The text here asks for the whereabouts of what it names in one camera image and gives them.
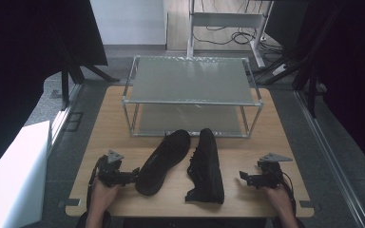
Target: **wooden table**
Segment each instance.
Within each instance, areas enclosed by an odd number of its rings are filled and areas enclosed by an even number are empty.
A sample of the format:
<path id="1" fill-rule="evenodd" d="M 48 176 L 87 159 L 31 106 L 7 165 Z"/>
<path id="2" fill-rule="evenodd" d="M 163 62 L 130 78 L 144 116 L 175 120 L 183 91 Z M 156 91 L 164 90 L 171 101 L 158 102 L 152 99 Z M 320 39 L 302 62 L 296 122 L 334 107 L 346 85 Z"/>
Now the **wooden table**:
<path id="1" fill-rule="evenodd" d="M 142 167 L 162 140 L 162 137 L 130 136 L 121 103 L 123 91 L 123 86 L 111 86 L 106 92 L 69 196 L 70 199 L 80 200 L 78 206 L 67 206 L 66 212 L 70 216 L 81 216 L 86 211 L 87 183 L 91 170 L 96 161 L 109 149 L 125 156 L 120 170 L 130 172 L 136 167 Z M 224 204 L 184 201 L 186 193 L 194 188 L 186 173 L 189 159 L 199 139 L 192 137 L 188 155 L 168 172 L 162 189 L 156 195 L 143 196 L 135 190 L 134 184 L 129 184 L 121 190 L 116 202 L 109 208 L 111 215 L 192 218 L 274 217 L 276 212 L 260 190 L 247 186 L 245 180 L 241 180 L 239 176 L 239 171 L 250 175 L 259 174 L 257 161 L 269 152 L 294 158 L 269 91 L 267 89 L 259 91 L 264 101 L 264 108 L 252 137 L 216 138 L 225 194 Z M 303 208 L 299 204 L 301 200 L 310 199 L 296 160 L 281 162 L 280 166 L 292 179 L 298 205 L 297 216 L 311 217 L 314 209 Z"/>

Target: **wall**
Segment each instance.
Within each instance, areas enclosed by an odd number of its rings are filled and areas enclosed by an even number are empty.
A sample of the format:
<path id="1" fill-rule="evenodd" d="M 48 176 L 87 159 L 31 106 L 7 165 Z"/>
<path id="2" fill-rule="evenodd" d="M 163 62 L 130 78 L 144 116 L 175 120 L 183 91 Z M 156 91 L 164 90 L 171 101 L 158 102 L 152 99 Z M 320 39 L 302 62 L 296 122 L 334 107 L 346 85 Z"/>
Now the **wall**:
<path id="1" fill-rule="evenodd" d="M 165 45 L 164 0 L 91 0 L 104 45 Z"/>

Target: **shoe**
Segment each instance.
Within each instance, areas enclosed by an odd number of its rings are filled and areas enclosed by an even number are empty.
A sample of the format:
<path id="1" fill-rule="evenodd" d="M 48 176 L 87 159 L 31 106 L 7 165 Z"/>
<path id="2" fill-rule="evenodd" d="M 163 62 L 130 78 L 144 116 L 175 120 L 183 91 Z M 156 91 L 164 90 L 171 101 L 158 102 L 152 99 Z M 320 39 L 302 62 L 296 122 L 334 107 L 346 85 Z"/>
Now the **shoe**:
<path id="1" fill-rule="evenodd" d="M 161 189 L 168 170 L 185 158 L 190 143 L 190 136 L 185 130 L 165 136 L 139 172 L 136 190 L 145 196 L 155 195 Z"/>
<path id="2" fill-rule="evenodd" d="M 216 140 L 209 128 L 200 133 L 198 147 L 190 160 L 188 176 L 195 188 L 188 191 L 185 201 L 215 202 L 223 204 L 224 189 L 219 168 Z"/>

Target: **white metal desk frame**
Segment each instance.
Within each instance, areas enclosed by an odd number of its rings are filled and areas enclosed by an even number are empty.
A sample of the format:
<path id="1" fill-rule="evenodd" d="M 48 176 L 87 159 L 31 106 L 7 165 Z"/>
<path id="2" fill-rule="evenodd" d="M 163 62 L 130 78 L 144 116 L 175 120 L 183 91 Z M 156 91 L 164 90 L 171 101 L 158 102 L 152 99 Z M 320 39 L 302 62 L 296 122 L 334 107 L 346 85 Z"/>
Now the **white metal desk frame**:
<path id="1" fill-rule="evenodd" d="M 269 1 L 267 9 L 263 14 L 195 12 L 195 0 L 191 0 L 189 6 L 190 30 L 186 48 L 187 57 L 193 57 L 194 55 L 194 27 L 255 28 L 258 29 L 258 32 L 256 39 L 250 42 L 251 49 L 254 52 L 259 68 L 265 67 L 258 47 L 271 6 L 272 1 Z"/>

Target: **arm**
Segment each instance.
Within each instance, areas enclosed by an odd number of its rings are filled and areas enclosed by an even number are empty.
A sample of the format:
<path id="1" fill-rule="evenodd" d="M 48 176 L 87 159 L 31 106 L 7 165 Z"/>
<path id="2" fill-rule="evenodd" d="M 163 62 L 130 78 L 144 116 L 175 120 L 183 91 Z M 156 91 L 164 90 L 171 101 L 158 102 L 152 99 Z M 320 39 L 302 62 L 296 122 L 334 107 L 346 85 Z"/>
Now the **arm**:
<path id="1" fill-rule="evenodd" d="M 260 189 L 278 212 L 282 227 L 298 228 L 298 222 L 285 188 L 280 184 L 275 189 L 269 187 L 261 187 Z"/>
<path id="2" fill-rule="evenodd" d="M 119 190 L 120 185 L 106 187 L 97 178 L 94 180 L 86 228 L 102 228 L 105 211 L 115 200 Z"/>

